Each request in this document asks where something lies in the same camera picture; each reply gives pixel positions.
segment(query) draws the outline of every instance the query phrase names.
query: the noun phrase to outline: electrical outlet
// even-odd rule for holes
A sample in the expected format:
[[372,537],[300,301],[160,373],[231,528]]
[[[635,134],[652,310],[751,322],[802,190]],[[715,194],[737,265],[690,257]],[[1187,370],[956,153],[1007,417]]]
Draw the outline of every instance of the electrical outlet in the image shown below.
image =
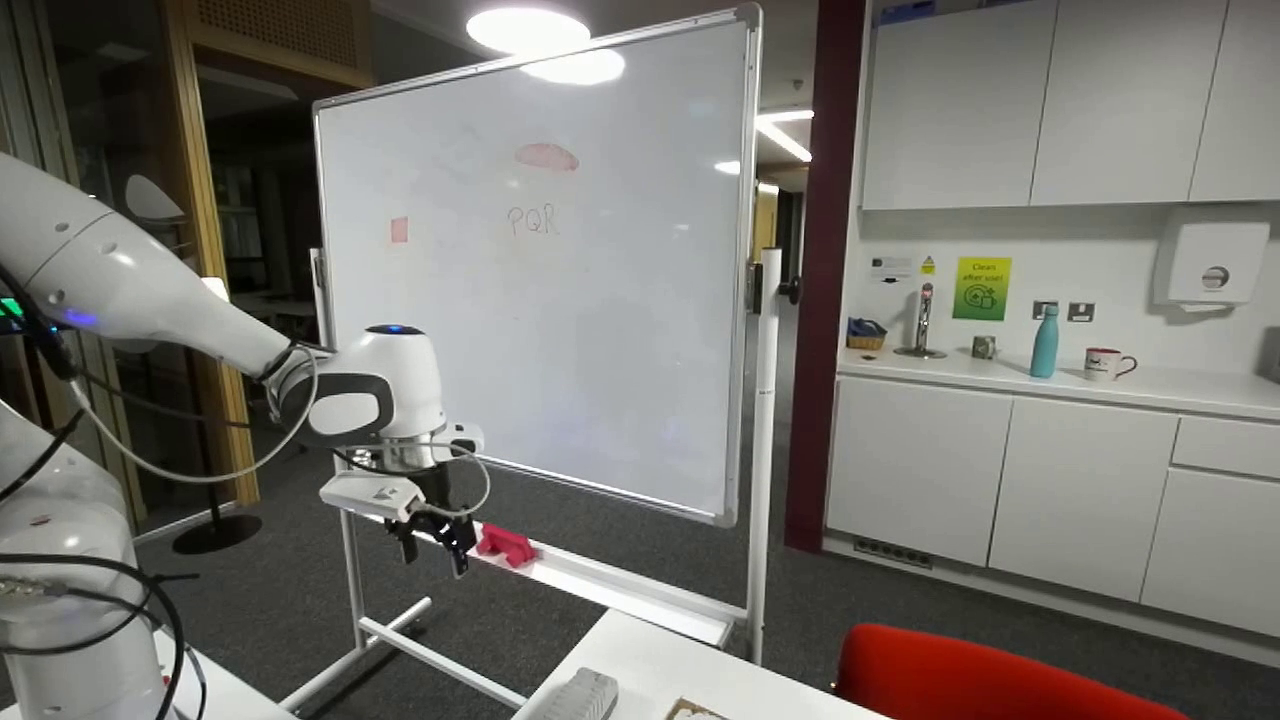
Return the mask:
[[1058,301],[1034,301],[1034,322],[1042,322],[1050,310],[1058,312]]
[[1098,317],[1098,306],[1090,301],[1069,306],[1069,324],[1093,324],[1093,317]]

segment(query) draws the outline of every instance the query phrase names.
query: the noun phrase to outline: desk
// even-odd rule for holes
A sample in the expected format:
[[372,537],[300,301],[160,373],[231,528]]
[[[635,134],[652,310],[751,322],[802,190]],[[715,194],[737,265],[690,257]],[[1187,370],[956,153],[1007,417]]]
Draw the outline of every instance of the desk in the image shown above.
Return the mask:
[[[160,663],[170,674],[173,640],[165,632],[158,632],[158,651],[160,651]],[[283,713],[281,706],[271,706],[267,696],[250,689],[239,677],[231,677],[222,663],[214,663],[209,658],[202,658],[202,669],[203,669],[203,679],[209,679],[203,720],[297,720],[292,713]],[[197,684],[197,669],[194,669],[194,658],[188,658],[173,706],[186,718],[197,718],[197,701],[202,701],[202,684]]]
[[613,720],[670,720],[678,701],[705,706],[730,720],[885,720],[839,696],[815,692],[768,669],[673,635],[625,613],[605,613],[593,632],[534,692],[541,706],[576,669],[595,669],[619,684]]

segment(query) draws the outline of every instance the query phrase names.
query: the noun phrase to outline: kitchen cabinet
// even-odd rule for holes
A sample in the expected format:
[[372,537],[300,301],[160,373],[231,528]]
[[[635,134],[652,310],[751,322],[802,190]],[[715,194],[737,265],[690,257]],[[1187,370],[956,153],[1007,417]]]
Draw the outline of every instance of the kitchen cabinet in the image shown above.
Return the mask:
[[830,528],[990,559],[1007,395],[838,381]]
[[1144,606],[1280,635],[1280,486],[1169,474]]
[[1228,0],[1060,0],[1034,204],[1187,201]]
[[1029,204],[1058,0],[876,30],[863,207]]
[[1280,201],[1280,5],[1232,0],[1192,201]]
[[1280,481],[1280,425],[1184,417],[1173,464]]
[[1178,417],[1016,402],[991,569],[1139,601]]

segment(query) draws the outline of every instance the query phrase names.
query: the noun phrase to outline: robotic arm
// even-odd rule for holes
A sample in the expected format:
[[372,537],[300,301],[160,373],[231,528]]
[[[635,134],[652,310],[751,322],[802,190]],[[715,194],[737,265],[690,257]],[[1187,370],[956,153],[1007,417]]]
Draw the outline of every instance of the robotic arm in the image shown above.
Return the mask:
[[[90,417],[77,370],[61,348],[66,328],[197,348],[262,381],[276,414],[300,414],[346,458],[346,474],[319,489],[327,504],[385,516],[405,542],[414,528],[430,528],[463,563],[474,508],[449,513],[442,496],[449,492],[449,459],[482,452],[482,433],[443,421],[442,370],[424,333],[381,324],[332,357],[300,348],[203,290],[165,246],[100,201],[4,153],[0,284],[20,301],[28,337]],[[8,404],[0,404],[0,444],[0,643],[25,720],[158,718],[158,647],[121,609],[138,606],[141,588],[115,588],[121,571],[93,563],[16,563],[16,558],[45,552],[131,563],[115,486],[82,452],[58,447]],[[67,647],[113,626],[130,630],[93,647],[16,651]]]

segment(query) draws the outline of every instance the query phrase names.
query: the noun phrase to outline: red chair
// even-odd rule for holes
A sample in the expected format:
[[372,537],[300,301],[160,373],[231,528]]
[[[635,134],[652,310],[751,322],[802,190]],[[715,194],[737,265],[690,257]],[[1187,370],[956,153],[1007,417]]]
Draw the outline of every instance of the red chair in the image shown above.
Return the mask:
[[838,696],[894,720],[1184,720],[1184,713],[999,647],[861,626]]

